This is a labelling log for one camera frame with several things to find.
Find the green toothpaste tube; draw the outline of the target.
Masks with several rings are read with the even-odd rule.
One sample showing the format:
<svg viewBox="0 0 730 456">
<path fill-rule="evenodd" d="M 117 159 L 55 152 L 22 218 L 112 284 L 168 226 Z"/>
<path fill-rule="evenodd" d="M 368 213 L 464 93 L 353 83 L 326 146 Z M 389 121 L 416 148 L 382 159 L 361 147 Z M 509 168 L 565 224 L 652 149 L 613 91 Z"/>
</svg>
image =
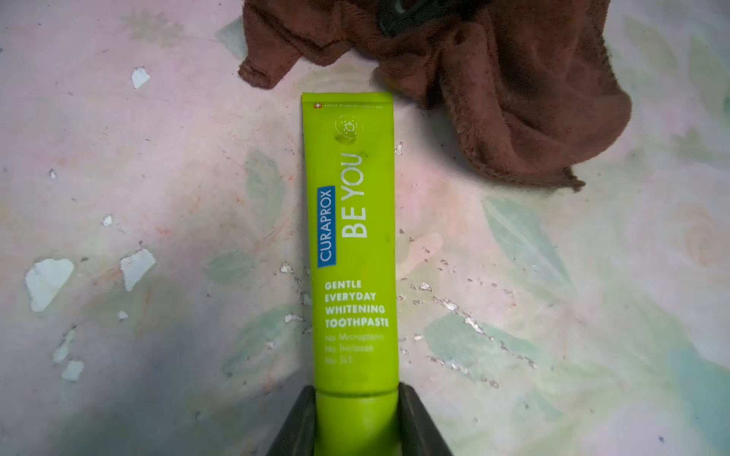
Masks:
<svg viewBox="0 0 730 456">
<path fill-rule="evenodd" d="M 302 96 L 319 455 L 397 455 L 394 100 Z"/>
</svg>

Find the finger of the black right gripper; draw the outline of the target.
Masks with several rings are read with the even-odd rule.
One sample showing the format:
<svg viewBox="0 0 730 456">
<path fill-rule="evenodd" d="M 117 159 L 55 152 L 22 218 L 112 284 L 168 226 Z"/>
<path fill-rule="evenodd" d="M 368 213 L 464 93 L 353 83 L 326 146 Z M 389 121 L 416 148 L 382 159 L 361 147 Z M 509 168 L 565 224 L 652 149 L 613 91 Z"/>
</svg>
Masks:
<svg viewBox="0 0 730 456">
<path fill-rule="evenodd" d="M 468 0 L 382 0 L 378 28 L 384 36 L 395 37 L 450 14 L 465 13 L 477 4 Z"/>
</svg>

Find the brown wiping cloth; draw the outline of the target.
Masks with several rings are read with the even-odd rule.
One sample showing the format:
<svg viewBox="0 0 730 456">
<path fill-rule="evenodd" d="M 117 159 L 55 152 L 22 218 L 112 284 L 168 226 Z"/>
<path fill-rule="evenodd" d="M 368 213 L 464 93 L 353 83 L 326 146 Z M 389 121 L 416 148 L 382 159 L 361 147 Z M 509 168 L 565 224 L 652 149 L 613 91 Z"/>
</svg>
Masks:
<svg viewBox="0 0 730 456">
<path fill-rule="evenodd" d="M 377 12 L 374 1 L 247 1 L 241 78 L 271 89 L 300 59 L 329 66 L 358 51 L 389 89 L 446 106 L 473 168 L 515 185 L 582 188 L 573 167 L 627 127 L 605 1 L 478 1 L 392 38 Z"/>
</svg>

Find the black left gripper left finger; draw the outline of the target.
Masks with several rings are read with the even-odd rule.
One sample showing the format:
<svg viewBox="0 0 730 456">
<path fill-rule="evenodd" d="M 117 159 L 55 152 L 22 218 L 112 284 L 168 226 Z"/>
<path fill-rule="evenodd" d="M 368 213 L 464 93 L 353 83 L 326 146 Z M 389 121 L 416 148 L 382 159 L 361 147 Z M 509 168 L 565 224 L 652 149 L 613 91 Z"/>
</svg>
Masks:
<svg viewBox="0 0 730 456">
<path fill-rule="evenodd" d="M 267 456 L 313 456 L 317 425 L 316 391 L 305 386 L 298 395 Z"/>
</svg>

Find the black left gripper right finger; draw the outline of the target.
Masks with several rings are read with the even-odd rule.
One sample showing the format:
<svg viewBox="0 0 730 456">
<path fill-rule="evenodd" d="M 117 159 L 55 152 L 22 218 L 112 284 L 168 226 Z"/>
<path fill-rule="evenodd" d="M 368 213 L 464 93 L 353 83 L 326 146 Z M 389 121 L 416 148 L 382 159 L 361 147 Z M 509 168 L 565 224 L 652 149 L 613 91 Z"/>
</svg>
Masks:
<svg viewBox="0 0 730 456">
<path fill-rule="evenodd" d="M 452 456 L 416 390 L 398 385 L 399 439 L 404 456 Z"/>
</svg>

